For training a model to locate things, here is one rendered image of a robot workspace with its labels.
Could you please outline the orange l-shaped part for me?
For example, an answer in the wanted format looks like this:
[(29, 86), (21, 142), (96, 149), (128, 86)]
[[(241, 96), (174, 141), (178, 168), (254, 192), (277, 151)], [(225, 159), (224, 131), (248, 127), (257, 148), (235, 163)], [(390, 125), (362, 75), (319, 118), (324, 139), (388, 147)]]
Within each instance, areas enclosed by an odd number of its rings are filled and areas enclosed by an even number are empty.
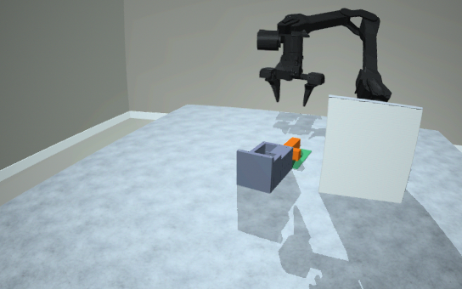
[(293, 147), (292, 161), (299, 161), (301, 159), (301, 149), (299, 149), (301, 147), (301, 139), (291, 137), (284, 145)]

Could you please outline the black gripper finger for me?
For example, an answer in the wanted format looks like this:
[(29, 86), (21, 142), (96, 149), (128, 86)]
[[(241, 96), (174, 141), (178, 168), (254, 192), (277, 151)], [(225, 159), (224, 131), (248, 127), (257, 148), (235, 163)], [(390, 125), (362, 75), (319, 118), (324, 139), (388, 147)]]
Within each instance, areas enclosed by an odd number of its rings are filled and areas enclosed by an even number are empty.
[(306, 105), (307, 101), (309, 100), (309, 96), (311, 94), (311, 92), (313, 91), (314, 87), (316, 87), (318, 85), (314, 85), (314, 84), (304, 84), (304, 88), (305, 88), (305, 93), (304, 93), (304, 97), (303, 97), (303, 106)]
[(275, 79), (275, 80), (265, 79), (265, 81), (268, 81), (271, 84), (277, 102), (279, 102), (280, 80), (281, 79)]

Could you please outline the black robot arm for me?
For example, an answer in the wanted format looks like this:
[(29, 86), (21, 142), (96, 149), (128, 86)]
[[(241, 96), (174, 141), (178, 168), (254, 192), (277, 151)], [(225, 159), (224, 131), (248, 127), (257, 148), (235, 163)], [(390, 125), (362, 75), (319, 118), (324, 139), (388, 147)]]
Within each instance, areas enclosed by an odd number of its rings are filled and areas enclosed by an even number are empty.
[[(357, 28), (351, 17), (362, 17), (361, 26)], [(303, 38), (310, 37), (308, 33), (329, 27), (345, 26), (352, 33), (360, 36), (363, 41), (363, 69), (360, 69), (356, 79), (358, 99), (388, 102), (392, 92), (382, 83), (377, 67), (377, 33), (380, 19), (369, 11), (341, 8), (328, 13), (304, 15), (288, 14), (278, 23), (277, 31), (259, 30), (257, 33), (257, 49), (277, 51), (283, 43), (284, 52), (303, 51)], [(282, 58), (281, 58), (282, 57)], [(301, 75), (301, 65), (297, 60), (289, 62), (280, 56), (280, 62), (275, 66), (275, 78), (292, 81), (293, 77)]]

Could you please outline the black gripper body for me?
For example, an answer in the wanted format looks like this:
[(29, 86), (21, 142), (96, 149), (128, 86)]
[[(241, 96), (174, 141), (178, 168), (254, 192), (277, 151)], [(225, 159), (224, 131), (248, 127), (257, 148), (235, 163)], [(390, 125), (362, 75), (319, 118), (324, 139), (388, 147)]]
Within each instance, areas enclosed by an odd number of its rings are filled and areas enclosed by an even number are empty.
[[(302, 53), (298, 52), (284, 52), (283, 51), (283, 59), (293, 62), (293, 60), (297, 60), (298, 64), (302, 66), (303, 55)], [(266, 80), (275, 80), (275, 68), (273, 67), (266, 67), (260, 70), (260, 78), (266, 78)], [(314, 85), (321, 85), (325, 83), (324, 81), (324, 74), (320, 74), (318, 72), (311, 72), (309, 74), (303, 74), (303, 69), (301, 68), (301, 75), (293, 76), (292, 79), (301, 79), (307, 80), (307, 84), (314, 84)]]

